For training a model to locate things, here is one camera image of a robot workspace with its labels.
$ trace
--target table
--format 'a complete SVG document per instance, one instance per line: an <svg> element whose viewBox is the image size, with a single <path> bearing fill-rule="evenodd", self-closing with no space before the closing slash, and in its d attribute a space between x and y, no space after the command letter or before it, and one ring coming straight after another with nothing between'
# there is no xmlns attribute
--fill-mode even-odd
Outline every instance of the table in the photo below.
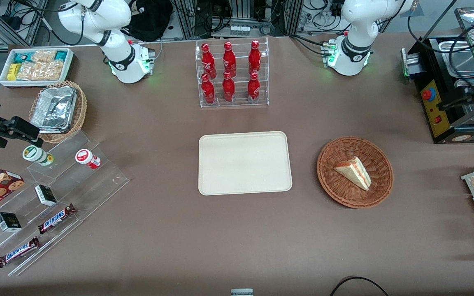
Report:
<svg viewBox="0 0 474 296"><path fill-rule="evenodd" d="M381 34L362 73L343 77L271 38L270 106L225 110L199 107L194 42L166 43L154 75L133 85L111 75L99 48L74 47L83 129L132 181L19 277L0 273L0 295L313 296L348 275L391 295L474 295L474 204L459 178L474 171L474 144L432 144L401 75L400 49L412 44ZM26 118L37 92L1 88L0 116ZM290 191L200 195L201 136L276 130L288 137ZM375 208L345 208L318 183L318 153L346 135L393 165L393 191ZM0 168L23 170L25 146L0 149ZM336 295L350 293L378 292L349 282Z"/></svg>

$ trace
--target clear acrylic shelf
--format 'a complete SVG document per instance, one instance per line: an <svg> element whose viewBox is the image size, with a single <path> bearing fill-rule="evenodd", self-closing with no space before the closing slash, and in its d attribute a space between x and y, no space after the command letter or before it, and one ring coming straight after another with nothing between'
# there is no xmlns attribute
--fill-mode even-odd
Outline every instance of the clear acrylic shelf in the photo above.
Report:
<svg viewBox="0 0 474 296"><path fill-rule="evenodd" d="M100 158L98 169L92 170L76 163L74 155L81 148L91 150ZM50 166L30 165L21 173L25 186L0 203L0 212L15 213L23 227L14 234L0 229L0 257L28 243L34 236L38 237L41 244L39 249L0 268L8 276L23 272L129 182L118 167L105 157L98 143L83 131L65 139L49 153L54 155L54 163ZM58 200L55 206L48 207L40 203L34 191L38 184L51 187ZM45 234L40 234L38 225L69 204L73 204L77 212Z"/></svg>
<svg viewBox="0 0 474 296"><path fill-rule="evenodd" d="M258 102L255 104L250 104L248 102L248 81L250 80L250 73L248 73L248 55L250 54L253 40L259 41L259 51L261 52L261 69L258 72L258 81L261 83L261 88L259 89ZM235 53L237 62L237 75L233 78L233 82L235 82L235 100L233 103L227 103L224 100L224 92L222 90L222 82L224 80L224 63L222 62L222 57L224 56L224 43L217 39L197 41L195 44L195 63L197 71L197 84L199 85L199 101L201 107L242 107L268 105L270 103L268 39L262 37L254 39L226 39L225 41L230 41L232 43L232 49ZM215 88L215 103L213 105L206 104L201 89L201 75L204 73L204 69L202 67L202 51L200 47L203 43L208 43L209 51L215 58L217 77L211 80Z"/></svg>

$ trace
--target red bottle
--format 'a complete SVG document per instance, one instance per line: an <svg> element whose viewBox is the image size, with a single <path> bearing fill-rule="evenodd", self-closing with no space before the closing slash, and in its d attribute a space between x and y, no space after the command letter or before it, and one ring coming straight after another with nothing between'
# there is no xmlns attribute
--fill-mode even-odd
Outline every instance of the red bottle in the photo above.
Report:
<svg viewBox="0 0 474 296"><path fill-rule="evenodd" d="M202 76L202 94L206 104L213 105L215 103L215 89L213 84L209 81L209 76L206 73L203 73Z"/></svg>
<svg viewBox="0 0 474 296"><path fill-rule="evenodd" d="M259 101L259 88L261 84L257 80L257 72L250 75L250 81L248 82L248 102L255 104Z"/></svg>
<svg viewBox="0 0 474 296"><path fill-rule="evenodd" d="M233 83L232 75L228 71L224 73L222 89L224 90L224 99L226 102L233 103L235 99L235 83Z"/></svg>
<svg viewBox="0 0 474 296"><path fill-rule="evenodd" d="M248 56L248 73L259 73L261 69L261 52L259 51L259 41L252 41L252 50Z"/></svg>
<svg viewBox="0 0 474 296"><path fill-rule="evenodd" d="M237 75L237 62L235 62L235 53L232 50L232 43L230 41L224 42L224 71L228 71L232 77Z"/></svg>
<svg viewBox="0 0 474 296"><path fill-rule="evenodd" d="M209 52L209 45L204 43L202 46L202 67L204 72L209 75L209 78L215 79L217 77L217 71L215 70L215 59L211 52Z"/></svg>

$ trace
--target yellow control panel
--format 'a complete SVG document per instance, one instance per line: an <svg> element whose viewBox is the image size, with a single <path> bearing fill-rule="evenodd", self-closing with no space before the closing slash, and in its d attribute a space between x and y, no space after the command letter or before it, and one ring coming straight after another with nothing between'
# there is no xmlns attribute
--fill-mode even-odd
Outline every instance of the yellow control panel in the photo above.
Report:
<svg viewBox="0 0 474 296"><path fill-rule="evenodd" d="M427 113L431 131L435 137L442 135L445 131L450 129L451 125L447 118L445 111L438 110L436 105L442 102L435 81L431 81L421 92L423 106Z"/></svg>

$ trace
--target small white container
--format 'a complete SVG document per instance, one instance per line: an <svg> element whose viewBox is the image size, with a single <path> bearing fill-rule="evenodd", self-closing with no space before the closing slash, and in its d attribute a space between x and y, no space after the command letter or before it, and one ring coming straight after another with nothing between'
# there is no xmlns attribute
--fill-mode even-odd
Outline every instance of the small white container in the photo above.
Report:
<svg viewBox="0 0 474 296"><path fill-rule="evenodd" d="M79 150L74 159L77 163L84 164L93 170L98 169L102 163L100 158L94 155L89 149Z"/></svg>
<svg viewBox="0 0 474 296"><path fill-rule="evenodd" d="M25 160L39 163L43 167L54 162L54 156L52 154L47 153L43 149L34 145L27 146L23 150L22 156Z"/></svg>
<svg viewBox="0 0 474 296"><path fill-rule="evenodd" d="M49 51L58 51L58 52L67 52L67 56L63 62L62 73L60 74L60 79L58 80L40 80L40 81L10 81L7 79L8 69L10 65L13 64L14 58L17 53L22 52L33 52L37 50L49 50ZM0 84L8 88L34 88L36 86L50 86L51 84L57 82L64 82L67 78L69 68L71 67L71 62L73 59L74 53L71 49L64 47L42 47L42 48L32 48L32 49L12 49L7 56L5 66L1 71L0 75Z"/></svg>

